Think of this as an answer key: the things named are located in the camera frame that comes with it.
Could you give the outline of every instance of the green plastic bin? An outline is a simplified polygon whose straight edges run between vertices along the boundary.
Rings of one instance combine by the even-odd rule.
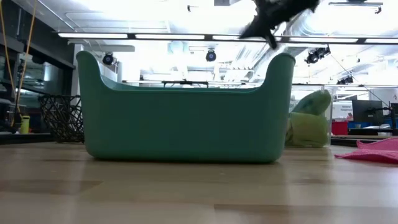
[[[142,88],[77,54],[86,150],[98,159],[268,163],[284,148],[295,59],[279,54],[254,89]]]

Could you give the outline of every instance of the computer monitor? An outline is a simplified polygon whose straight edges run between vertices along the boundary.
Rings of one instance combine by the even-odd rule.
[[[398,115],[398,103],[391,103],[391,107],[394,108],[394,111],[396,113],[396,116]]]
[[[380,125],[384,122],[382,102],[375,100],[353,100],[353,116],[355,122],[369,122]]]

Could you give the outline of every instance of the yellow bottle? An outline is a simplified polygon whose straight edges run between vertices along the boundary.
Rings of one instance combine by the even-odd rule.
[[[21,129],[20,133],[21,134],[29,134],[29,121],[30,121],[30,116],[22,116],[22,124],[21,124]]]

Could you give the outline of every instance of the wooden table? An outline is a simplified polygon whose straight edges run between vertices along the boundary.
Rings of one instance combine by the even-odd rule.
[[[0,146],[0,223],[397,223],[396,166],[287,149],[269,165],[96,161],[82,145]]]

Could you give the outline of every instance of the fluorescent light fixture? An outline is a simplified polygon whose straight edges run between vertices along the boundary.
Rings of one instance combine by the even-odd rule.
[[[245,38],[239,39],[238,35],[214,35],[213,40],[240,40],[242,42],[264,42],[263,38]]]
[[[398,44],[398,39],[378,39],[378,38],[368,38],[365,40],[365,43],[369,44]]]
[[[239,40],[238,35],[214,35],[213,40]]]
[[[208,50],[208,47],[198,47],[198,46],[189,46],[189,51],[206,51]]]
[[[260,86],[262,83],[245,83],[245,82],[208,82],[209,85],[250,85]]]
[[[64,38],[78,38],[78,39],[127,39],[127,34],[85,34],[85,33],[58,33],[60,37]]]
[[[289,42],[306,42],[306,43],[329,43],[329,44],[339,44],[339,43],[355,43],[358,41],[357,38],[333,38],[333,37],[290,37]]]
[[[136,34],[137,39],[173,39],[173,40],[204,40],[204,35],[178,35],[178,34]]]
[[[383,2],[329,2],[329,6],[380,7]]]
[[[398,88],[396,85],[364,85],[367,88]]]
[[[160,84],[160,83],[162,83],[162,81],[123,80],[122,83],[150,83],[150,84]]]
[[[312,47],[312,48],[320,48],[320,47],[327,47],[327,44],[300,44],[300,43],[284,43],[286,47]]]

